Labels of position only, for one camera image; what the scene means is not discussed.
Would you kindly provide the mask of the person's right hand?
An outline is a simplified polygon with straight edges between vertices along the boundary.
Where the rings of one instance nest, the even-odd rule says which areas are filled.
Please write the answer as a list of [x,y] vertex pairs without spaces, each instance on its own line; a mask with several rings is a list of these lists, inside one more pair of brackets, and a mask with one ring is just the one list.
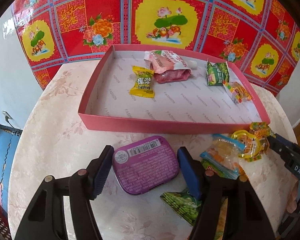
[[299,182],[297,181],[291,191],[290,197],[288,198],[287,206],[286,206],[286,211],[288,213],[293,213],[296,208],[297,208],[297,196],[298,196],[298,184]]

